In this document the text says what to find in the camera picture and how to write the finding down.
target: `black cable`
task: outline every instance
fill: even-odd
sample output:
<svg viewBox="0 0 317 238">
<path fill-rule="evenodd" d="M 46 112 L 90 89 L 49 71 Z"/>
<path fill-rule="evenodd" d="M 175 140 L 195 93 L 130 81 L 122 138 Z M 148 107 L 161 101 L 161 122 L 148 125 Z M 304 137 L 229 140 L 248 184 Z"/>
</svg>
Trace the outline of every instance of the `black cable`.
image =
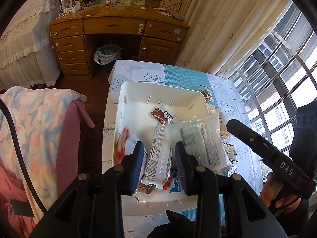
<svg viewBox="0 0 317 238">
<path fill-rule="evenodd" d="M 287 208 L 288 206 L 292 205 L 293 203 L 295 203 L 295 202 L 299 199 L 299 197 L 300 197 L 300 196 L 297 196 L 297 198 L 294 199 L 292 202 L 286 204 L 285 206 L 279 207 L 278 210 L 285 209 L 285 208 Z"/>
<path fill-rule="evenodd" d="M 14 127 L 14 122 L 12 120 L 11 114 L 9 112 L 9 109 L 7 108 L 7 106 L 5 105 L 5 103 L 0 99 L 0 110 L 3 112 L 4 116 L 7 119 L 9 128 L 10 128 L 10 132 L 12 135 L 12 141 L 13 141 L 13 145 L 14 145 L 14 149 L 15 149 L 15 153 L 16 156 L 18 158 L 21 170 L 22 170 L 22 174 L 24 176 L 24 179 L 26 181 L 26 184 L 28 185 L 30 192 L 34 198 L 34 200 L 36 201 L 37 205 L 39 206 L 40 210 L 43 212 L 43 214 L 46 214 L 47 209 L 45 208 L 45 206 L 43 205 L 43 203 L 41 202 L 39 196 L 37 195 L 34 186 L 31 182 L 30 176 L 28 174 L 28 171 L 26 170 L 25 167 L 25 163 L 22 157 L 22 153 L 21 153 L 21 149 L 20 149 L 20 145 L 19 145 L 19 141 L 18 141 L 18 136 L 16 135 L 16 131 L 15 131 L 15 127 Z"/>
</svg>

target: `pink blanket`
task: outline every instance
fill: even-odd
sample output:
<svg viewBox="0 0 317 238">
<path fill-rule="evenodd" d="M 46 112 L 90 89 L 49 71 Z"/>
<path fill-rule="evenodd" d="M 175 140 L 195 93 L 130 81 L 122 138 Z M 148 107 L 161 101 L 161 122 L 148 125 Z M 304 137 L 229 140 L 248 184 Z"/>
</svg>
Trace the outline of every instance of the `pink blanket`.
<svg viewBox="0 0 317 238">
<path fill-rule="evenodd" d="M 61 131 L 56 162 L 58 195 L 61 195 L 77 176 L 80 124 L 82 120 L 91 128 L 95 126 L 85 110 L 83 101 L 75 100 L 67 108 Z M 10 199 L 28 201 L 23 182 L 17 179 L 15 173 L 5 171 L 2 162 L 0 162 L 0 184 L 0 209 L 7 216 L 10 225 L 17 234 L 22 238 L 28 238 L 36 226 L 34 219 L 15 215 L 10 205 Z"/>
<path fill-rule="evenodd" d="M 15 215 L 10 205 L 10 200 L 28 201 L 23 182 L 17 179 L 15 173 L 5 171 L 2 161 L 0 161 L 0 184 L 0 209 L 17 234 L 22 238 L 28 238 L 35 227 L 33 218 Z"/>
</svg>

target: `pastel patterned blanket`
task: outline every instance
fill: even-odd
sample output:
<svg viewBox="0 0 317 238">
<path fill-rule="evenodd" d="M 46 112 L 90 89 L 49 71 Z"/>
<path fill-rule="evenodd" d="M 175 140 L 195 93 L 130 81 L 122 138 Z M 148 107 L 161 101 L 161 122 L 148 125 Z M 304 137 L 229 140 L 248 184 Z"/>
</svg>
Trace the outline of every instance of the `pastel patterned blanket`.
<svg viewBox="0 0 317 238">
<path fill-rule="evenodd" d="M 12 87 L 1 97 L 7 105 L 18 135 L 23 159 L 34 188 L 48 209 L 57 199 L 56 160 L 63 121 L 69 104 L 87 98 L 69 89 L 30 90 Z M 0 159 L 7 171 L 23 180 L 26 195 L 35 215 L 42 212 L 34 201 L 23 178 L 12 142 L 8 123 L 0 112 Z"/>
</svg>

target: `small bottle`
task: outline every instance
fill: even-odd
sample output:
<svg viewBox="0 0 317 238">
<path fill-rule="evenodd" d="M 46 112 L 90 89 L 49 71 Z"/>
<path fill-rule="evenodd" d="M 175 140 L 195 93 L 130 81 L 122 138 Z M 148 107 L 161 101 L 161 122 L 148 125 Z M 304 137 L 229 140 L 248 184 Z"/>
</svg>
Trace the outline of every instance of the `small bottle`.
<svg viewBox="0 0 317 238">
<path fill-rule="evenodd" d="M 106 7 L 110 7 L 110 6 L 111 6 L 111 0 L 106 0 L 105 6 L 106 6 Z"/>
</svg>

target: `table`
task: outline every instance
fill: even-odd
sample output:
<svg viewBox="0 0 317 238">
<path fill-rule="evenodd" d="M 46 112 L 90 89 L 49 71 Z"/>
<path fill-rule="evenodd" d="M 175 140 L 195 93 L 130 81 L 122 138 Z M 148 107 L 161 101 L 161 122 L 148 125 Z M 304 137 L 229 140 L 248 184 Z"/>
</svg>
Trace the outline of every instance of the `table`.
<svg viewBox="0 0 317 238">
<path fill-rule="evenodd" d="M 121 85 L 125 81 L 139 81 L 181 87 L 199 91 L 199 85 L 206 85 L 212 93 L 213 102 L 208 102 L 222 108 L 229 119 L 237 119 L 251 127 L 243 102 L 232 81 L 211 74 L 194 71 L 159 63 L 142 61 L 118 60 L 109 76 L 109 94 L 105 113 L 102 144 L 102 171 L 111 167 L 115 119 L 118 107 Z M 237 151 L 237 172 L 248 182 L 259 195 L 262 190 L 262 172 L 260 158 L 250 147 L 231 136 L 227 143 L 235 146 Z M 196 216 L 195 210 L 182 212 L 190 220 Z M 126 237 L 145 238 L 158 225 L 169 223 L 166 215 L 160 216 L 124 216 Z"/>
</svg>

